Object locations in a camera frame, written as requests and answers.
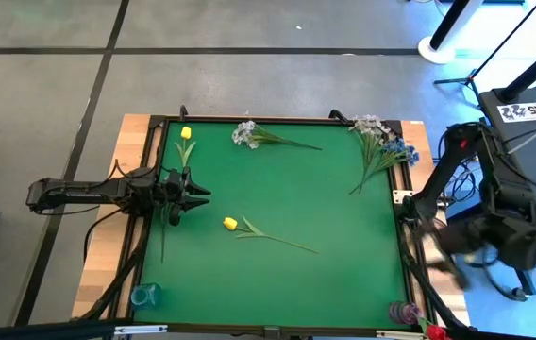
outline green mat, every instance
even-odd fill
[[[166,226],[156,215],[141,283],[163,289],[157,310],[138,322],[276,325],[328,328],[405,328],[388,318],[405,300],[391,189],[385,172],[361,195],[356,136],[347,127],[266,125],[275,134],[322,147],[316,151],[232,143],[236,124],[190,123],[196,147],[193,180],[211,190],[209,205]],[[183,125],[171,123],[163,165],[180,168],[174,142]],[[314,248],[314,254],[265,239],[235,239],[222,221],[242,216],[265,233]]]

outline metal bracket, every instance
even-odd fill
[[[392,190],[392,198],[394,204],[402,204],[402,199],[405,196],[413,196],[415,192],[413,190]]]
[[[115,327],[115,334],[118,335],[131,335],[131,334],[152,334],[167,332],[167,325],[153,325],[153,326],[117,326]]]
[[[264,339],[280,339],[280,327],[264,326]]]
[[[427,337],[421,333],[407,331],[377,331],[377,338],[393,340],[427,340]]]

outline wooden board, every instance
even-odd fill
[[[127,114],[124,116],[109,171],[112,169],[115,159],[119,160],[119,164],[125,172],[140,166],[149,120],[150,115],[147,114]],[[414,145],[420,154],[420,161],[410,169],[413,190],[419,191],[423,188],[433,170],[426,127],[423,122],[402,121],[401,123],[407,144]],[[156,135],[153,147],[151,148],[151,160],[149,160],[148,166],[152,166],[155,163],[158,140],[159,136]],[[113,210],[114,207],[112,206],[102,207],[98,213],[98,218]],[[445,220],[443,212],[439,215],[439,218]],[[95,229],[90,242],[88,259],[84,264],[79,289],[75,298],[75,305],[72,312],[73,317],[81,316],[88,312],[114,278],[124,241],[126,221],[127,216],[119,214],[111,217]],[[438,251],[430,241],[424,241],[424,248],[428,260],[439,256]],[[461,322],[469,325],[469,315],[462,290],[455,286],[451,278],[437,271],[430,270],[429,278],[444,303],[453,311],[455,316]],[[126,314],[125,306],[129,288],[130,281],[128,280],[124,284],[122,295],[120,296],[121,303],[118,316],[125,316]],[[416,282],[413,285],[413,291],[416,297],[423,298],[421,289]]]

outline white stand base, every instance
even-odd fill
[[[446,48],[440,49],[438,51],[431,48],[429,45],[431,37],[425,37],[419,42],[417,49],[421,57],[425,58],[427,61],[437,63],[437,64],[447,64],[455,59],[455,49]]]

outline red object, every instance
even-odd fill
[[[429,338],[429,340],[450,340],[450,338],[446,336],[444,328],[436,325],[427,326],[427,338]]]

